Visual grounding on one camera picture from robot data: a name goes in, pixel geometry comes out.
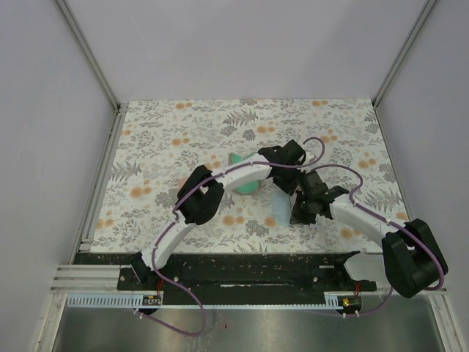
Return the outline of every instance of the wire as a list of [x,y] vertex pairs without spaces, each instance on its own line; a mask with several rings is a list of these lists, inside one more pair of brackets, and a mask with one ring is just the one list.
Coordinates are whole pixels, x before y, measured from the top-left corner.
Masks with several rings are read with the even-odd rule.
[[[192,188],[179,202],[176,203],[176,205],[174,206],[173,208],[173,214],[176,216],[176,221],[179,220],[179,215],[177,213],[177,209],[179,209],[179,207],[192,195],[194,194],[196,191],[198,191],[203,185],[205,185],[206,183],[209,183],[210,181],[212,180],[215,180],[219,177],[222,177],[226,174],[229,174],[230,172],[233,172],[237,169],[240,169],[240,168],[243,168],[243,167],[246,167],[246,166],[252,166],[252,165],[267,165],[267,166],[274,166],[274,167],[282,167],[282,168],[285,168],[285,169],[302,169],[302,168],[306,168],[306,167],[310,167],[314,164],[316,164],[323,156],[324,156],[324,153],[325,153],[325,144],[324,142],[318,138],[318,137],[309,137],[307,138],[303,144],[305,144],[306,142],[309,142],[311,140],[316,140],[318,141],[321,146],[322,146],[322,150],[321,150],[321,153],[320,153],[320,156],[315,158],[314,160],[310,161],[309,163],[305,164],[305,165],[283,165],[283,164],[277,164],[277,163],[270,163],[270,162],[267,162],[267,161],[253,161],[252,163],[251,162],[248,162],[248,163],[244,163],[244,164],[236,164],[235,166],[231,167],[230,169],[227,169],[224,173],[221,172],[221,173],[218,173],[216,175],[213,175],[209,178],[206,178],[205,180],[203,180],[202,182],[200,182],[199,184],[197,184],[194,188]],[[324,169],[326,167],[338,167],[340,169],[346,169],[350,172],[352,172],[353,174],[355,174],[358,179],[360,180],[359,184],[354,187],[352,189],[352,191],[350,192],[350,201],[352,204],[354,204],[354,206],[358,207],[359,209],[365,211],[366,213],[368,213],[369,215],[381,220],[381,221],[384,221],[384,222],[387,222],[386,218],[384,216],[381,216],[380,214],[378,213],[375,213],[373,210],[370,210],[364,206],[362,206],[361,204],[359,204],[358,202],[356,202],[354,199],[353,199],[353,194],[358,190],[360,189],[360,187],[363,185],[363,177],[357,172],[355,171],[354,169],[348,167],[348,166],[345,166],[345,165],[338,165],[338,164],[326,164],[326,165],[321,165],[321,166],[316,166],[314,167],[311,171],[316,171],[318,169]],[[399,230],[401,230],[403,233],[405,233],[407,236],[409,236],[417,245],[419,245],[428,255],[429,257],[432,259],[432,261],[435,263],[435,265],[437,266],[437,269],[438,269],[438,274],[439,274],[439,282],[436,286],[434,287],[428,287],[427,290],[439,290],[442,286],[443,286],[443,283],[444,283],[444,273],[443,273],[443,268],[441,267],[441,264],[438,262],[438,259],[436,258],[436,256],[428,249],[428,247],[426,247],[416,236],[414,236],[411,232],[409,232],[408,230],[406,230],[404,227],[402,227],[401,225],[397,224],[396,222],[394,221],[390,221],[389,224]],[[172,331],[175,331],[179,334],[183,334],[183,335],[186,335],[186,336],[192,336],[192,337],[198,337],[200,336],[203,332],[204,332],[204,329],[205,329],[205,326],[207,324],[207,314],[205,312],[205,308],[203,306],[203,304],[200,302],[200,300],[197,298],[197,296],[192,293],[188,288],[186,288],[184,285],[181,285],[180,283],[178,282],[175,282],[173,280],[171,280],[170,278],[164,276],[157,268],[156,268],[156,264],[155,264],[155,254],[156,254],[156,250],[158,248],[158,244],[161,242],[161,240],[164,238],[164,236],[168,233],[168,231],[176,225],[176,222],[172,222],[168,225],[168,227],[161,233],[161,235],[158,237],[158,239],[156,240],[155,242],[155,248],[153,249],[152,251],[152,268],[153,268],[153,271],[163,280],[165,280],[166,282],[168,282],[169,284],[171,285],[174,285],[182,290],[184,290],[186,293],[188,293],[192,298],[193,300],[199,305],[200,307],[200,310],[201,310],[201,313],[202,313],[202,328],[197,331],[197,332],[190,332],[190,331],[184,331],[184,330],[181,330],[175,326],[172,326],[160,319],[157,319],[157,318],[154,318],[154,317],[151,317],[149,315],[144,315],[146,318],[150,319],[150,320],[153,320],[155,321],[156,323],[159,323],[165,327],[167,327],[168,329],[171,329]],[[367,315],[372,315],[376,312],[379,312],[380,310],[382,310],[386,304],[388,304],[390,298],[392,297],[392,293],[393,293],[394,289],[391,287],[391,289],[389,290],[389,294],[386,296],[385,300],[379,305],[377,306],[376,308],[370,310],[369,312],[364,312],[364,313],[361,313],[362,316],[367,316]],[[358,315],[348,315],[348,317],[355,317],[355,316],[358,316]]]
[[[322,149],[321,149],[321,153],[320,153],[320,156],[318,156],[317,158],[315,158],[314,160],[310,161],[309,163],[305,164],[305,165],[282,165],[282,164],[273,164],[273,163],[263,163],[263,162],[258,162],[258,163],[262,163],[262,164],[267,164],[269,166],[279,166],[279,167],[284,167],[286,169],[299,169],[299,168],[305,168],[305,167],[310,167],[312,165],[314,165],[315,163],[317,163],[323,156],[324,156],[324,153],[325,153],[325,144],[324,142],[320,139],[320,138],[317,138],[317,137],[309,137],[307,138],[303,144],[305,144],[306,142],[309,142],[311,140],[316,140],[318,141],[321,146],[322,146]],[[250,166],[251,163],[244,163],[244,164],[237,164],[235,166],[233,166],[232,168],[230,169],[227,169],[225,171],[225,174],[228,174],[230,172],[233,172],[237,169],[240,169],[242,167],[245,167],[245,166]],[[174,206],[173,208],[173,214],[176,216],[176,221],[179,220],[179,215],[177,214],[177,209],[187,200],[187,198],[189,198],[192,194],[194,194],[196,191],[198,191],[203,185],[205,185],[206,183],[209,183],[211,180],[214,180],[218,177],[221,177],[223,176],[224,174],[223,173],[219,173],[219,174],[216,174],[214,176],[211,176],[205,180],[203,180],[202,182],[200,182],[197,186],[195,186],[194,188],[192,188],[179,202],[176,203],[176,205]],[[156,250],[158,248],[158,244],[160,244],[161,240],[163,240],[164,236],[166,236],[166,234],[169,232],[169,230],[176,225],[176,222],[171,222],[167,227],[166,229],[161,233],[161,235],[158,237],[158,239],[156,240],[155,242],[155,248],[153,248],[152,250],[152,268],[153,268],[153,271],[164,281],[168,282],[169,284],[171,285],[174,285],[178,288],[180,288],[181,290],[184,290],[186,293],[188,293],[192,298],[193,300],[199,305],[200,307],[200,311],[202,313],[202,328],[199,330],[199,331],[196,331],[196,332],[191,332],[191,331],[184,331],[184,330],[181,330],[179,328],[177,328],[176,326],[173,326],[173,325],[170,325],[160,319],[157,319],[157,318],[154,318],[150,315],[142,315],[143,317],[147,318],[147,319],[150,319],[156,323],[159,323],[163,326],[165,326],[166,328],[168,329],[171,329],[172,331],[175,331],[179,334],[183,334],[185,336],[192,336],[192,337],[198,337],[200,336],[204,330],[205,330],[205,326],[207,325],[207,313],[205,312],[205,308],[203,306],[203,304],[200,302],[199,298],[194,294],[192,293],[186,286],[184,285],[181,285],[180,283],[178,282],[175,282],[174,280],[171,280],[170,278],[164,276],[157,268],[156,268],[156,264],[155,264],[155,254],[156,254]]]

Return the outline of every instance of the light blue object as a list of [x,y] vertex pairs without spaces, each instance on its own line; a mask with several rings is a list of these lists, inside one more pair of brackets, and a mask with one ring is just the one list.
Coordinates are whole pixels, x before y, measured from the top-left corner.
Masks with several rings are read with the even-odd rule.
[[290,227],[292,215],[292,203],[290,196],[283,191],[276,190],[272,193],[272,217],[277,224]]

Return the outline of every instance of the metal floor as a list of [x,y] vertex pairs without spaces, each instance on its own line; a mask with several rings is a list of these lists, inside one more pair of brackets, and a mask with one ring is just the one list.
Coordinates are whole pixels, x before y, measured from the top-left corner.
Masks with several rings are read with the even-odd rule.
[[[364,298],[363,311],[380,303]],[[341,319],[300,310],[210,310],[202,337],[184,337],[130,310],[65,308],[54,351],[444,351],[425,296],[394,296],[376,315]],[[196,309],[166,309],[155,316],[196,331]]]

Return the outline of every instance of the table surface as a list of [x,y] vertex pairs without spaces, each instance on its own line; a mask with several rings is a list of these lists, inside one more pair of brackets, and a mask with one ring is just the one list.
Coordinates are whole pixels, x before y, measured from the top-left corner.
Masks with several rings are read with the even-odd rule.
[[[318,163],[357,169],[365,180],[357,198],[388,216],[407,219],[402,196],[369,99],[136,100],[125,116],[103,206],[94,253],[138,252],[172,219],[178,187],[192,170],[228,165],[228,155],[320,137]],[[309,158],[320,145],[305,146]],[[350,172],[321,169],[329,185],[351,189]],[[217,216],[189,233],[176,252],[379,252],[359,232],[334,220],[318,227],[284,227],[272,218],[265,181],[252,195],[224,194]]]

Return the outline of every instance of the floral pattern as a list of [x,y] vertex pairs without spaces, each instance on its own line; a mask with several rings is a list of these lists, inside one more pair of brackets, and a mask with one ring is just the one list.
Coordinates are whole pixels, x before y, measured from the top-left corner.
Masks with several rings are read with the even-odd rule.
[[[402,196],[369,99],[131,101],[95,230],[92,252],[137,252],[172,219],[179,187],[194,167],[225,167],[229,154],[320,137],[320,164],[344,164],[365,180],[357,198],[406,219]],[[320,146],[304,145],[318,155]],[[354,175],[318,171],[329,186],[351,189]],[[197,227],[177,252],[378,252],[354,229],[320,219],[282,227],[271,216],[271,180],[251,195],[224,194],[217,216]]]

